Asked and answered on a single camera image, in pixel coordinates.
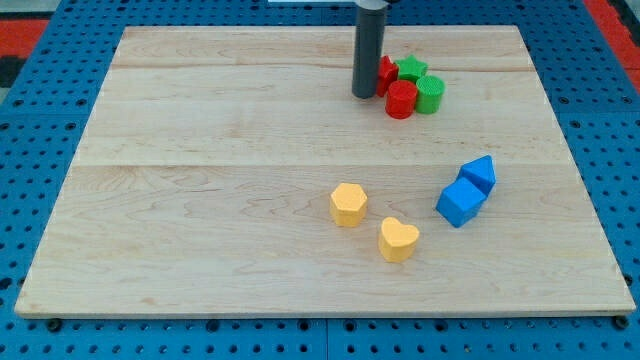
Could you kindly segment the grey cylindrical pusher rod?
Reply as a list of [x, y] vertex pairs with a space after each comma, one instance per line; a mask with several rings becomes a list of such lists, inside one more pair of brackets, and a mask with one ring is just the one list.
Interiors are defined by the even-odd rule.
[[388, 2], [359, 0], [355, 4], [352, 94], [360, 99], [368, 99], [376, 94]]

